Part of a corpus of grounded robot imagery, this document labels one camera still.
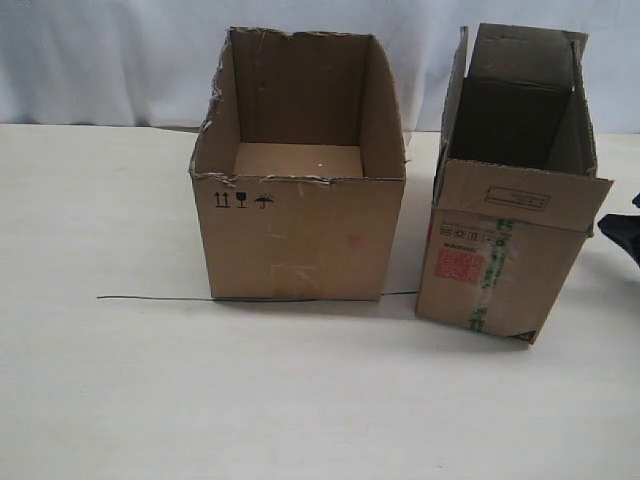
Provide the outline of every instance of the umbrella symbol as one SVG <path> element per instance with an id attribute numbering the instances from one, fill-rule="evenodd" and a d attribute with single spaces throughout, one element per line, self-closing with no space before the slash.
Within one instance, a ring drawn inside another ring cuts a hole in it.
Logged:
<path id="1" fill-rule="evenodd" d="M 260 195 L 258 198 L 256 198 L 254 200 L 254 202 L 260 202 L 260 204 L 261 204 L 260 205 L 260 210 L 264 210 L 264 208 L 267 205 L 267 202 L 268 203 L 274 203 L 273 202 L 273 196 L 268 194 L 268 193 L 264 193 L 264 194 Z"/>

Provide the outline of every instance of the red mark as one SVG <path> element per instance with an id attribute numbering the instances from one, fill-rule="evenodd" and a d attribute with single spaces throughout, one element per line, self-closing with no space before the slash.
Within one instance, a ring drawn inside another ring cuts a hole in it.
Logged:
<path id="1" fill-rule="evenodd" d="M 438 254 L 436 277 L 475 285 L 480 280 L 482 267 L 484 257 L 480 255 L 442 248 Z"/>
<path id="2" fill-rule="evenodd" d="M 360 248 L 364 245 L 364 238 L 362 237 L 362 235 L 352 233 L 347 236 L 347 239 L 349 241 L 349 245 L 351 245 L 353 248 Z"/>

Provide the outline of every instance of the black fabric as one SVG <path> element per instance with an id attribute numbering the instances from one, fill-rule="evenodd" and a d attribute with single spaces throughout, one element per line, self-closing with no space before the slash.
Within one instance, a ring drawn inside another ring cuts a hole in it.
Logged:
<path id="1" fill-rule="evenodd" d="M 633 200 L 640 208 L 640 194 Z M 640 215 L 605 215 L 598 222 L 600 231 L 631 255 L 640 267 Z"/>

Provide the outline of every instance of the black wire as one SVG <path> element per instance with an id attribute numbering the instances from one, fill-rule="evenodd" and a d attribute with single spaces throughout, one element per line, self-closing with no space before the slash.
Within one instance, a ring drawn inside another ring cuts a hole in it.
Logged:
<path id="1" fill-rule="evenodd" d="M 413 295 L 418 293 L 417 291 L 405 291 L 405 292 L 387 292 L 382 296 L 390 295 Z M 269 299 L 269 298 L 199 298 L 199 297 L 147 297 L 143 295 L 100 295 L 96 297 L 98 300 L 165 300 L 165 301 L 178 301 L 178 302 L 251 302 L 251 303 L 292 303 L 292 302 L 317 302 L 318 299 L 312 298 L 292 298 L 292 299 Z"/>

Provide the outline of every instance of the box bottom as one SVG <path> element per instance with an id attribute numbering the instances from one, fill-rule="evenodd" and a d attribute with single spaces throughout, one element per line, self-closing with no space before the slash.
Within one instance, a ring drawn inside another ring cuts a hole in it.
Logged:
<path id="1" fill-rule="evenodd" d="M 236 175 L 292 175 L 362 178 L 360 147 L 241 143 L 233 170 Z"/>

